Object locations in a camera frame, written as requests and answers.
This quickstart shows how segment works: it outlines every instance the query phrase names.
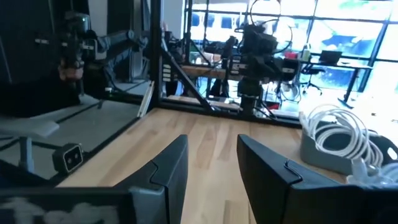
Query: table leg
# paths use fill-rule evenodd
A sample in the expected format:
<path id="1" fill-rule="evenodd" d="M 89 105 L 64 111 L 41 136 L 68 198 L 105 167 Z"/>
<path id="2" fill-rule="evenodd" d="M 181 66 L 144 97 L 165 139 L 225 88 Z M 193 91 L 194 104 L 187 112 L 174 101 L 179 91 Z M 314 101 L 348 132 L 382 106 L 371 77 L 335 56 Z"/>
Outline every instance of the table leg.
<path id="1" fill-rule="evenodd" d="M 211 81 L 212 81 L 212 78 L 207 77 L 207 83 L 206 83 L 206 98 L 207 99 L 210 97 Z"/>
<path id="2" fill-rule="evenodd" d="M 344 98 L 338 99 L 343 105 L 345 105 L 349 109 L 353 109 L 353 107 L 348 105 L 347 102 L 349 100 L 349 96 L 350 96 L 351 92 L 353 91 L 354 84 L 355 84 L 356 78 L 358 77 L 358 74 L 359 74 L 359 68 L 355 68 L 354 73 L 351 76 L 351 79 L 349 80 L 348 88 L 347 88 L 346 94 L 344 95 Z"/>
<path id="3" fill-rule="evenodd" d="M 34 171 L 33 155 L 32 155 L 32 139 L 28 137 L 19 138 L 20 158 L 19 167 L 26 171 Z"/>

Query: window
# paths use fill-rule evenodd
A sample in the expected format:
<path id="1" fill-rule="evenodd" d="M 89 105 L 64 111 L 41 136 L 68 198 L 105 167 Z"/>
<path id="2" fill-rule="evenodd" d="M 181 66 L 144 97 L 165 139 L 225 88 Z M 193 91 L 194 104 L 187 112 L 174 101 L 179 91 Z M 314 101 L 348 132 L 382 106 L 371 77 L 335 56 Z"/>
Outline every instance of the window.
<path id="1" fill-rule="evenodd" d="M 210 11 L 220 11 L 220 12 L 246 12 L 246 3 L 219 3 L 219 4 L 209 4 Z M 192 6 L 193 10 L 206 10 L 206 4 L 194 4 Z"/>
<path id="2" fill-rule="evenodd" d="M 398 94 L 398 63 L 376 62 L 365 91 L 373 96 Z"/>
<path id="3" fill-rule="evenodd" d="M 398 60 L 395 46 L 397 45 L 398 25 L 388 25 L 383 42 L 380 46 L 378 58 Z"/>
<path id="4" fill-rule="evenodd" d="M 318 0 L 315 16 L 339 19 L 384 20 L 390 14 L 391 4 L 388 1 Z"/>
<path id="5" fill-rule="evenodd" d="M 196 13 L 192 14 L 192 26 L 199 26 L 200 24 L 200 16 Z"/>
<path id="6" fill-rule="evenodd" d="M 390 20 L 398 21 L 398 1 L 392 2 L 392 14 Z"/>
<path id="7" fill-rule="evenodd" d="M 345 59 L 345 62 L 349 63 L 360 63 L 362 65 L 368 64 L 367 61 L 357 61 Z M 313 75 L 311 82 L 320 88 L 332 88 L 346 90 L 348 88 L 348 83 L 353 74 L 353 69 L 347 68 L 335 68 L 335 67 L 317 67 L 325 69 L 325 72 L 319 73 L 318 75 Z M 359 78 L 356 79 L 353 91 L 357 91 L 359 85 L 364 76 L 364 70 L 359 72 Z M 307 82 L 310 79 L 309 75 L 300 75 L 300 82 Z"/>
<path id="8" fill-rule="evenodd" d="M 260 0 L 253 5 L 252 13 L 279 15 L 281 12 L 285 16 L 312 16 L 314 9 L 315 0 L 283 0 L 280 6 L 276 0 Z"/>
<path id="9" fill-rule="evenodd" d="M 214 20 L 215 20 L 215 15 L 209 14 L 207 17 L 207 27 L 213 27 Z"/>
<path id="10" fill-rule="evenodd" d="M 343 55 L 370 57 L 382 24 L 352 21 L 314 21 L 312 52 L 339 50 Z"/>
<path id="11" fill-rule="evenodd" d="M 221 18 L 221 28 L 232 29 L 232 18 L 223 16 Z"/>
<path id="12" fill-rule="evenodd" d="M 293 19 L 290 17 L 281 17 L 277 23 L 275 36 L 277 37 L 279 46 L 278 49 L 283 49 L 290 41 L 291 33 L 289 27 L 292 28 L 293 40 L 292 50 L 301 51 L 307 42 L 307 29 L 309 20 L 306 19 Z"/>
<path id="13" fill-rule="evenodd" d="M 237 17 L 235 20 L 235 28 L 239 28 L 239 27 L 241 27 L 241 18 Z"/>

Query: red object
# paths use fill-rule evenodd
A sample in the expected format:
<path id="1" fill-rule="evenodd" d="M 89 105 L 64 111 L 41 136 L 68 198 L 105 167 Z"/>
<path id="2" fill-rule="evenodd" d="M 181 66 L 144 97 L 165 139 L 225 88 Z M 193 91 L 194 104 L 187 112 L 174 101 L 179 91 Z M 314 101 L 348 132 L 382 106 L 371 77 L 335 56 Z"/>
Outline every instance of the red object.
<path id="1" fill-rule="evenodd" d="M 298 55 L 299 54 L 295 53 L 295 52 L 286 52 L 285 53 L 285 58 L 287 58 L 287 59 L 297 59 Z"/>

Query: black pole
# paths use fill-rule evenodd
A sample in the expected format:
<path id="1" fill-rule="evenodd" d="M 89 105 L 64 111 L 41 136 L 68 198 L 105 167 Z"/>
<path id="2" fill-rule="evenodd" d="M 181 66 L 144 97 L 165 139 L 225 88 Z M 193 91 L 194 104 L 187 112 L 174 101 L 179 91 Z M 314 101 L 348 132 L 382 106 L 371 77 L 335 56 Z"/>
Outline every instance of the black pole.
<path id="1" fill-rule="evenodd" d="M 188 0 L 187 32 L 185 33 L 185 63 L 190 63 L 191 53 L 191 27 L 192 27 L 192 5 L 193 0 Z"/>
<path id="2" fill-rule="evenodd" d="M 162 97 L 162 0 L 150 1 L 150 80 L 154 81 L 154 92 L 150 109 L 158 107 Z"/>
<path id="3" fill-rule="evenodd" d="M 201 43 L 202 49 L 205 50 L 206 47 L 206 31 L 207 31 L 207 23 L 209 20 L 209 4 L 210 0 L 206 0 L 206 12 L 205 12 L 205 33 L 203 34 L 203 42 Z"/>

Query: wooden tabletop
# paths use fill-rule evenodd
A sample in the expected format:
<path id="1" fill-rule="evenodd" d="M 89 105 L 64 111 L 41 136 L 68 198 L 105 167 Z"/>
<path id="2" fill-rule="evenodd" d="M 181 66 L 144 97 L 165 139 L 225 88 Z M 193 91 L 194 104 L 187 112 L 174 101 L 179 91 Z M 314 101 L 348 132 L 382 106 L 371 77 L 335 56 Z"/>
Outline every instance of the wooden tabletop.
<path id="1" fill-rule="evenodd" d="M 194 65 L 182 65 L 181 68 L 189 77 L 208 77 L 217 79 L 224 79 L 225 77 L 225 69 L 222 68 L 207 68 Z M 228 79 L 240 81 L 241 77 L 230 75 Z"/>
<path id="2" fill-rule="evenodd" d="M 182 101 L 182 102 L 186 102 L 186 103 L 194 103 L 194 104 L 198 104 L 198 105 L 200 104 L 199 101 L 193 97 L 171 95 L 171 96 L 168 96 L 167 98 L 170 100 L 177 100 L 177 101 Z M 235 105 L 232 103 L 223 103 L 220 101 L 213 101 L 213 100 L 208 100 L 208 102 L 212 106 L 217 106 L 217 107 L 225 108 L 225 109 L 229 109 L 229 110 L 240 109 L 239 105 Z"/>
<path id="3" fill-rule="evenodd" d="M 344 180 L 300 160 L 299 129 L 154 109 L 59 186 L 114 186 L 180 134 L 187 134 L 189 142 L 182 223 L 255 223 L 238 167 L 238 134 L 250 135 L 289 159 L 337 181 Z"/>

